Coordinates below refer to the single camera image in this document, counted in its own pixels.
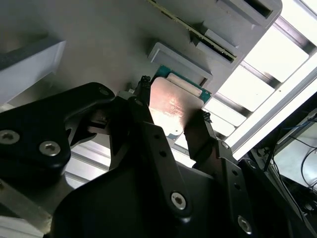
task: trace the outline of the cable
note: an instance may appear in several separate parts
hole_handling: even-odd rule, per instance
[[[265,165],[264,165],[264,168],[263,168],[263,171],[266,172],[268,170],[268,167],[270,165],[270,162],[271,162],[271,159],[274,158],[274,154],[275,154],[275,151],[276,151],[276,146],[277,146],[277,143],[278,143],[278,140],[280,138],[280,135],[282,133],[282,128],[279,127],[278,128],[278,131],[276,132],[277,133],[277,137],[276,137],[276,140],[274,142],[274,146],[270,149],[270,152],[269,152],[269,155],[268,155],[268,158],[265,162]]]
[[[297,204],[297,202],[295,201],[295,199],[293,198],[291,192],[288,190],[288,188],[286,187],[285,183],[283,182],[282,176],[281,176],[281,174],[279,173],[278,166],[277,166],[277,164],[276,164],[276,162],[275,162],[275,160],[274,160],[274,156],[272,157],[272,161],[273,161],[274,167],[275,167],[275,169],[276,169],[276,171],[277,171],[279,180],[281,181],[281,184],[283,185],[284,189],[286,190],[286,192],[288,193],[288,195],[290,196],[290,198],[292,199],[292,201],[293,201],[294,204],[296,205],[297,210],[298,210],[298,212],[299,212],[299,214],[300,214],[300,216],[301,216],[301,219],[302,219],[302,221],[305,223],[304,216],[303,216],[303,212],[302,212],[301,208],[299,207],[299,205]]]
[[[316,119],[317,119],[317,114],[316,114],[315,116],[313,116],[313,117],[311,117],[311,118],[307,119],[307,121],[306,121],[306,122],[304,122],[304,123],[303,123],[303,124],[301,124],[301,125],[296,125],[296,126],[286,127],[286,128],[283,128],[283,130],[291,130],[291,129],[294,129],[294,128],[298,128],[298,127],[306,126],[306,125],[308,125],[308,124],[309,124],[309,123],[311,123],[311,122],[317,122],[317,121],[316,121]]]
[[[313,191],[313,193],[315,194],[315,195],[317,195],[317,193],[315,192],[315,190],[314,190],[314,187],[317,185],[317,182],[314,182],[310,187],[308,187],[308,188],[310,188],[312,191]]]
[[[304,177],[304,172],[303,172],[303,168],[304,168],[304,162],[306,161],[306,159],[308,158],[308,156],[311,154],[311,153],[313,153],[315,150],[317,150],[317,148],[316,147],[313,147],[314,149],[313,150],[311,150],[305,157],[304,157],[304,159],[303,159],[303,161],[302,161],[302,164],[301,164],[301,174],[302,174],[302,177],[303,177],[303,180],[305,181],[305,183],[308,185],[308,187],[309,188],[311,188],[311,184],[309,184],[308,182],[307,182],[307,180],[305,179],[305,177]]]
[[[298,128],[298,127],[302,127],[302,126],[306,126],[308,125],[309,123],[311,123],[312,121],[311,120],[308,120],[306,122],[304,122],[303,124],[301,125],[296,125],[296,126],[291,126],[291,127],[286,127],[286,128],[283,128],[283,130],[291,130],[291,129],[294,129],[294,128]]]
[[[313,149],[317,149],[317,147],[313,147],[313,146],[311,146],[311,145],[305,143],[304,141],[299,140],[299,139],[297,139],[297,138],[295,138],[295,137],[293,137],[293,136],[289,136],[289,137],[293,138],[294,140],[297,140],[297,141],[301,142],[301,143],[304,144],[304,145],[307,145],[308,147],[311,147],[311,148],[313,148]]]

